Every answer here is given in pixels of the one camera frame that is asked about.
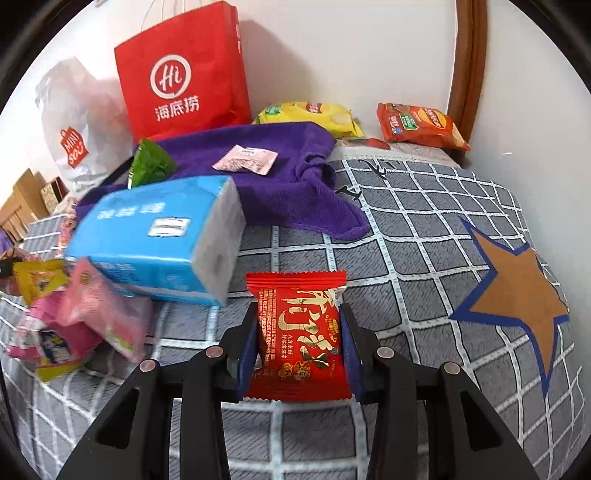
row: wooden bed frame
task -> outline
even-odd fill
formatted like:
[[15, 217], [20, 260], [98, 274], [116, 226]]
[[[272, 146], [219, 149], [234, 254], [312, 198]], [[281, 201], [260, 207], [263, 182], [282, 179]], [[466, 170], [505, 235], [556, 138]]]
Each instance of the wooden bed frame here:
[[[457, 39], [452, 91], [447, 114], [462, 137], [470, 141], [486, 63], [488, 15], [486, 0], [456, 0]], [[451, 157], [465, 166], [464, 152], [454, 150]]]

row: blue tissue pack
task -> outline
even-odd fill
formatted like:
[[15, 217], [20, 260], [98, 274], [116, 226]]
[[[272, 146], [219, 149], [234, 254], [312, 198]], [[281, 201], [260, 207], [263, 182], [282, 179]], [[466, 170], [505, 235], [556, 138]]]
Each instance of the blue tissue pack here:
[[223, 305], [245, 225], [231, 177], [169, 180], [103, 197], [65, 257], [88, 257], [126, 294]]

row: pink sachet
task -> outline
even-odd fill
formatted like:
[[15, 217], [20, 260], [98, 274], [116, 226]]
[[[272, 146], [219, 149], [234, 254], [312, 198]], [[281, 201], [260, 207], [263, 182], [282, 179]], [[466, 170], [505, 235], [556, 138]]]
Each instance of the pink sachet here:
[[118, 293], [87, 258], [77, 262], [60, 308], [65, 325], [84, 322], [133, 362], [144, 356], [151, 315], [151, 299]]
[[17, 324], [7, 346], [7, 354], [28, 361], [47, 360], [66, 365], [85, 361], [103, 339], [83, 323], [65, 326], [58, 320], [66, 293], [53, 291], [31, 305]]
[[223, 171], [239, 171], [245, 168], [259, 175], [267, 175], [275, 163], [277, 155], [277, 152], [264, 148], [244, 148], [234, 145], [212, 167]]

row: wooden furniture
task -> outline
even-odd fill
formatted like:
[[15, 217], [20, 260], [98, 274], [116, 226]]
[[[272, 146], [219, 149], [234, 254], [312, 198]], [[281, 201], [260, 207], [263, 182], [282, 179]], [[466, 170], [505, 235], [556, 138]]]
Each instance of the wooden furniture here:
[[[452, 90], [447, 114], [462, 137], [470, 141], [486, 64], [488, 15], [486, 0], [456, 0], [457, 39]], [[450, 155], [464, 166], [465, 152], [453, 150]]]
[[0, 228], [15, 245], [26, 236], [31, 222], [48, 216], [40, 192], [41, 186], [27, 169], [12, 187], [12, 195], [0, 209]]

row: screw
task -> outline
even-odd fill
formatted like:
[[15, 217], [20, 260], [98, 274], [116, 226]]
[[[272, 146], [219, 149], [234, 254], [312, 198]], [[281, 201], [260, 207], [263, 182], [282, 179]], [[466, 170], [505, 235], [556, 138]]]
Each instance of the screw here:
[[218, 356], [222, 356], [222, 354], [223, 348], [217, 345], [211, 346], [205, 350], [205, 355], [207, 355], [209, 358], [217, 358]]
[[144, 360], [139, 365], [139, 369], [142, 372], [151, 372], [154, 368], [156, 368], [156, 362], [151, 358], [148, 360]]
[[394, 350], [389, 346], [381, 346], [378, 348], [378, 356], [381, 358], [392, 358], [394, 356]]
[[454, 362], [447, 362], [445, 365], [443, 365], [443, 369], [450, 375], [457, 375], [462, 371], [460, 365]]

